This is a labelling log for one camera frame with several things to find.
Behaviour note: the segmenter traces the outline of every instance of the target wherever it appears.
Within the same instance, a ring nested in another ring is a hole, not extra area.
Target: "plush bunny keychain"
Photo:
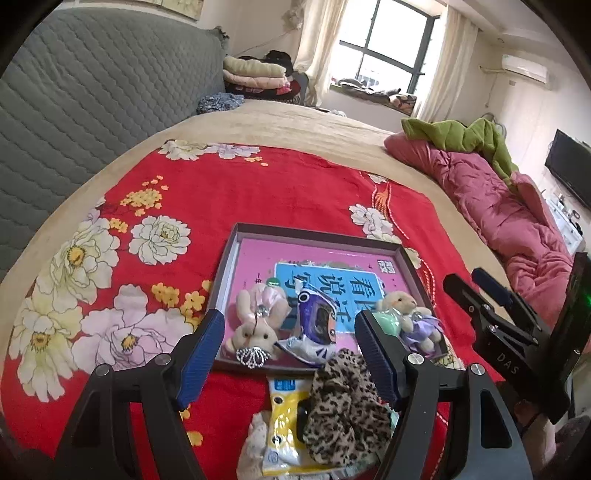
[[[290,311],[280,287],[258,283],[250,291],[241,290],[236,297],[236,312],[242,324],[226,341],[226,350],[249,368],[261,367],[276,357],[277,332]]]

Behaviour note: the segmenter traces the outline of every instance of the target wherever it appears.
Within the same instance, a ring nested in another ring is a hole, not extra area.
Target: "plush bear keychain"
[[[418,307],[417,301],[405,291],[388,293],[383,300],[376,302],[375,308],[380,312],[395,309],[402,314],[400,338],[413,351],[429,355],[442,339],[439,320],[428,308]]]

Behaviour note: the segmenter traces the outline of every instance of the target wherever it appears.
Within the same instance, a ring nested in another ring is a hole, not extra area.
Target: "leopard print scrunchie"
[[[316,462],[348,466],[390,440],[390,410],[362,355],[340,350],[315,373],[310,399],[303,440]]]

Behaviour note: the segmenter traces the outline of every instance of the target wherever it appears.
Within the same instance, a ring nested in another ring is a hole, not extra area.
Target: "purple dress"
[[[400,332],[400,338],[413,352],[427,353],[421,350],[420,343],[425,338],[429,338],[435,330],[439,330],[443,335],[439,320],[435,317],[423,316],[418,312],[411,315],[411,320],[413,321],[413,331],[410,333]]]

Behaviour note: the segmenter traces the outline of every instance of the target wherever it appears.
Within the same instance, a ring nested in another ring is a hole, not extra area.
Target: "electrical wire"
[[[255,45],[254,47],[250,47],[250,48],[247,48],[246,50],[242,50],[241,52],[236,53],[236,55],[234,55],[234,56],[235,57],[238,57],[239,55],[242,55],[243,53],[246,53],[247,51],[251,51],[251,50],[254,50],[255,48],[263,47],[263,46],[267,45],[268,43],[271,43],[272,41],[279,40],[280,38],[285,37],[288,33],[291,33],[291,32],[293,32],[295,30],[297,30],[297,28],[295,28],[295,27],[294,28],[290,28],[289,30],[283,32],[281,35],[279,35],[279,36],[277,36],[275,38],[272,38],[270,40],[264,41],[263,43],[258,44],[258,45]]]
[[[523,438],[524,435],[527,433],[527,431],[530,429],[530,427],[532,426],[532,424],[538,419],[538,417],[540,416],[541,412],[536,413],[531,420],[527,423],[527,425],[525,427],[523,427],[523,430],[521,430],[519,437]]]

